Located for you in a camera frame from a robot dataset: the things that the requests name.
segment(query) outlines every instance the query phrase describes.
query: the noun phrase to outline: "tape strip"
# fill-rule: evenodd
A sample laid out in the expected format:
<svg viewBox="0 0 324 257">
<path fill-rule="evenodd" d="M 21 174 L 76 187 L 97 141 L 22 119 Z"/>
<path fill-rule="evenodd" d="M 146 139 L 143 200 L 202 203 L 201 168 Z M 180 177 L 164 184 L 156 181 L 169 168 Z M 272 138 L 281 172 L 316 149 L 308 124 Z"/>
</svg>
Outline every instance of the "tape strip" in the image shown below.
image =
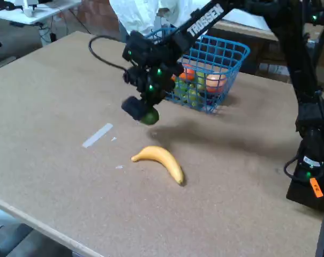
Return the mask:
<svg viewBox="0 0 324 257">
<path fill-rule="evenodd" d="M 105 126 L 103 126 L 101 129 L 99 129 L 94 135 L 92 135 L 90 138 L 88 138 L 84 143 L 83 147 L 88 148 L 89 146 L 93 145 L 100 137 L 105 135 L 110 129 L 113 127 L 112 124 L 107 123 Z"/>
</svg>

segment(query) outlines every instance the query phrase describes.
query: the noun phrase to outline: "robotic arm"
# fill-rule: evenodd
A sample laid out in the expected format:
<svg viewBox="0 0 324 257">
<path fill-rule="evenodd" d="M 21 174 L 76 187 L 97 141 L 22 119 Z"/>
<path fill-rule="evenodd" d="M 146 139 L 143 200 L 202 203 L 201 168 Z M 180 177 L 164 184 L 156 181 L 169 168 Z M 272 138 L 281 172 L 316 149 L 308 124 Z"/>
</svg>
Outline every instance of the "robotic arm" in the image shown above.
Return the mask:
<svg viewBox="0 0 324 257">
<path fill-rule="evenodd" d="M 122 108 L 136 120 L 154 110 L 153 106 L 165 98 L 166 92 L 174 89 L 172 75 L 183 72 L 178 62 L 182 54 L 234 8 L 265 18 L 285 54 L 297 97 L 296 130 L 302 141 L 296 156 L 284 167 L 285 174 L 292 179 L 287 198 L 324 211 L 324 196 L 317 198 L 310 186 L 310 178 L 315 178 L 324 192 L 324 99 L 306 49 L 299 1 L 211 0 L 161 42 L 155 43 L 133 31 L 123 52 L 123 58 L 133 66 L 125 72 L 124 80 L 137 87 L 141 99 L 131 96 Z M 322 11 L 318 11 L 316 20 L 324 21 Z M 295 161 L 296 169 L 291 175 L 287 167 Z"/>
</svg>

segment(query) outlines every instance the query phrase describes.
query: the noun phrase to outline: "cork board surface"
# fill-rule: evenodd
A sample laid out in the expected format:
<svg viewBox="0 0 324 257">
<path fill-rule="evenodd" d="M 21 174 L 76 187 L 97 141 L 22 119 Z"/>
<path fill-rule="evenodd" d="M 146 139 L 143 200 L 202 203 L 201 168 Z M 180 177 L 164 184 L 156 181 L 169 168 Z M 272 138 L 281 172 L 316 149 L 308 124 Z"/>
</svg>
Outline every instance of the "cork board surface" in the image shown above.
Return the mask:
<svg viewBox="0 0 324 257">
<path fill-rule="evenodd" d="M 90 38 L 0 69 L 0 208 L 84 256 L 314 256 L 321 215 L 285 198 L 282 167 L 300 141 L 289 84 L 240 73 L 216 115 L 164 101 L 147 127 L 120 109 L 135 90 Z M 128 66 L 123 47 L 94 43 Z M 130 161 L 147 145 L 174 154 L 184 187 Z"/>
</svg>

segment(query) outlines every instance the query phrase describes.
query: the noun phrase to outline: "white tape piece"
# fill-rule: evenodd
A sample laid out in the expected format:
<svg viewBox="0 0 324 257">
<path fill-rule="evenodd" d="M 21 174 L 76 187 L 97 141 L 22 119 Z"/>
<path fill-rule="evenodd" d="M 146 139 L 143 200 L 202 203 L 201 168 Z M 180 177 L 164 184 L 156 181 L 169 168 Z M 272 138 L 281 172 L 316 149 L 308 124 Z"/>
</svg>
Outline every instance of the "white tape piece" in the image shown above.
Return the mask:
<svg viewBox="0 0 324 257">
<path fill-rule="evenodd" d="M 110 129 L 113 127 L 112 124 L 107 123 L 105 126 L 103 126 L 101 129 L 99 129 L 94 135 L 92 135 L 90 138 L 88 138 L 84 143 L 83 143 L 83 147 L 88 148 L 89 146 L 92 146 L 93 143 L 95 143 L 96 141 L 98 141 L 98 139 L 100 139 L 100 137 L 102 137 L 103 135 L 105 135 L 108 131 L 110 131 Z"/>
<path fill-rule="evenodd" d="M 307 156 L 303 158 L 303 161 L 311 166 L 314 167 L 320 167 L 320 162 L 313 161 L 312 159 L 309 159 Z"/>
</svg>

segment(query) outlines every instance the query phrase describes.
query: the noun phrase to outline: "white cloth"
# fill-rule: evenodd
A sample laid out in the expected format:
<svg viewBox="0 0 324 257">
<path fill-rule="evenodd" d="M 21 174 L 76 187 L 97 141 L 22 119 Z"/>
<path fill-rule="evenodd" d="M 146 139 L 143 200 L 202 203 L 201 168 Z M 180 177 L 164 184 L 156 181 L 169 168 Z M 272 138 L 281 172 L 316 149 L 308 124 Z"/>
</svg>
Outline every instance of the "white cloth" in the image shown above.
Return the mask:
<svg viewBox="0 0 324 257">
<path fill-rule="evenodd" d="M 109 2 L 129 34 L 135 30 L 147 35 L 154 28 L 159 9 L 169 9 L 164 17 L 178 27 L 190 18 L 194 10 L 202 8 L 209 0 L 109 0 Z"/>
</svg>

